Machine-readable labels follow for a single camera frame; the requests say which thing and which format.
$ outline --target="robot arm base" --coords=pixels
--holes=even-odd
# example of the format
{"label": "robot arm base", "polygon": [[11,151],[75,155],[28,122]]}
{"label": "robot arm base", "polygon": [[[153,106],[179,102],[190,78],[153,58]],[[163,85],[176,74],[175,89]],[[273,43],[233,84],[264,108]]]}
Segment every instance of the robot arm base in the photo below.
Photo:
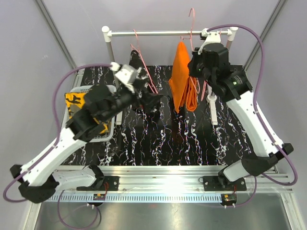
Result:
{"label": "robot arm base", "polygon": [[[14,178],[20,175],[21,165],[13,165],[10,169]],[[22,178],[18,189],[22,197],[38,204],[48,200],[56,192],[69,188],[85,186],[91,191],[98,190],[104,183],[104,175],[96,165],[77,171],[54,172],[41,186],[29,186]]]}
{"label": "robot arm base", "polygon": [[[289,155],[294,149],[292,144],[284,143],[283,150]],[[225,187],[244,176],[259,176],[276,165],[282,158],[283,155],[280,151],[269,154],[269,157],[247,155],[241,160],[223,168],[218,173],[219,182]]]}

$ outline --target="laundry basket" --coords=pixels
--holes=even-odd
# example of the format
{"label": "laundry basket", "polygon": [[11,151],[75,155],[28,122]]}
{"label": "laundry basket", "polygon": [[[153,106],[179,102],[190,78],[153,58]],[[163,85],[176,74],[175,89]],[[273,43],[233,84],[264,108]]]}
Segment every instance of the laundry basket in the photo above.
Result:
{"label": "laundry basket", "polygon": [[[71,92],[89,92],[91,87],[92,87],[92,85],[79,86],[79,87],[73,88],[71,90]],[[116,87],[114,85],[107,85],[107,87],[109,88],[110,92],[116,91]],[[66,123],[68,120],[69,120],[69,115],[68,115],[68,113],[65,113],[63,122]],[[112,117],[110,131],[108,133],[97,135],[90,142],[102,142],[102,141],[110,140],[113,136],[113,133],[114,133],[114,123],[115,123],[115,118]]]}

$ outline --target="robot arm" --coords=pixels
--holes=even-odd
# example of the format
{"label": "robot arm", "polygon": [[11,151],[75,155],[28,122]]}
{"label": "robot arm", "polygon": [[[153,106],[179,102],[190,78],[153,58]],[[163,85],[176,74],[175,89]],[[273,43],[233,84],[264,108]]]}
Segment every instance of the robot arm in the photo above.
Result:
{"label": "robot arm", "polygon": [[[232,109],[247,132],[256,155],[245,156],[219,172],[219,182],[225,188],[241,177],[258,176],[273,167],[283,158],[276,146],[287,155],[293,151],[293,147],[290,143],[283,143],[275,134],[258,105],[258,111],[254,110],[252,86],[244,71],[230,70],[228,49],[220,43],[219,34],[209,33],[202,39],[205,39],[203,45],[192,52],[189,74],[204,78],[212,91]],[[275,143],[271,142],[256,113],[260,113]]]}
{"label": "robot arm", "polygon": [[30,166],[53,147],[41,162],[19,180],[21,183],[19,191],[24,198],[40,203],[49,199],[56,191],[78,187],[97,190],[103,185],[105,177],[95,165],[79,171],[57,172],[55,170],[72,153],[104,129],[102,122],[106,122],[130,105],[133,108],[141,107],[145,112],[151,112],[162,97],[147,91],[145,80],[137,79],[138,71],[133,67],[112,63],[111,70],[121,82],[115,93],[111,93],[105,85],[93,86],[84,96],[85,104],[82,109],[76,112],[61,130],[56,146],[54,146],[56,141],[54,140],[27,164],[11,167],[10,171],[16,178],[27,172]]}

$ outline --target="orange cloth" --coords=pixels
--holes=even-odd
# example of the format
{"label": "orange cloth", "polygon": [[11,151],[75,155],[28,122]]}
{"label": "orange cloth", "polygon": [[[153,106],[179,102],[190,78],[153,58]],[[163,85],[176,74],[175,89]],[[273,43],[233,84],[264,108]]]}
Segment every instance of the orange cloth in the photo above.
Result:
{"label": "orange cloth", "polygon": [[188,63],[190,62],[187,47],[183,42],[177,46],[176,56],[173,64],[172,77],[168,81],[174,99],[177,113],[179,108],[186,104],[188,111],[197,108],[197,93],[191,81],[196,85],[196,79],[189,77]]}

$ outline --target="gray wall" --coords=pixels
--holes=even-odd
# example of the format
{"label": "gray wall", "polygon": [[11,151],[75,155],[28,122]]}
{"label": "gray wall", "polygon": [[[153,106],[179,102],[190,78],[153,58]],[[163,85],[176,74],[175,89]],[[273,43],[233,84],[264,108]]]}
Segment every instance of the gray wall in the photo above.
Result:
{"label": "gray wall", "polygon": [[[202,30],[226,23],[240,23],[261,33],[278,0],[44,0],[59,32],[77,65],[109,62],[101,27],[125,30],[190,30],[191,7],[195,8],[194,28]],[[127,63],[130,43],[135,37],[113,39],[115,60]],[[172,65],[178,36],[141,37],[140,46],[147,65]],[[239,31],[230,60],[244,64],[255,40]],[[200,46],[194,36],[194,46]]]}
{"label": "gray wall", "polygon": [[[291,142],[295,151],[290,155],[299,181],[295,195],[301,204],[301,214],[307,221],[307,24],[306,0],[290,0],[266,38],[264,78],[259,104],[269,123],[284,142]],[[259,72],[260,53],[248,69],[255,82]],[[285,160],[279,163],[281,172],[291,173]]]}
{"label": "gray wall", "polygon": [[[9,168],[36,156],[55,137],[51,94],[69,65],[33,0],[0,0],[0,191],[12,180]],[[72,81],[59,95],[63,98]],[[59,115],[64,111],[60,100]],[[14,186],[11,198],[21,198]],[[27,203],[0,199],[3,230],[23,224]]]}

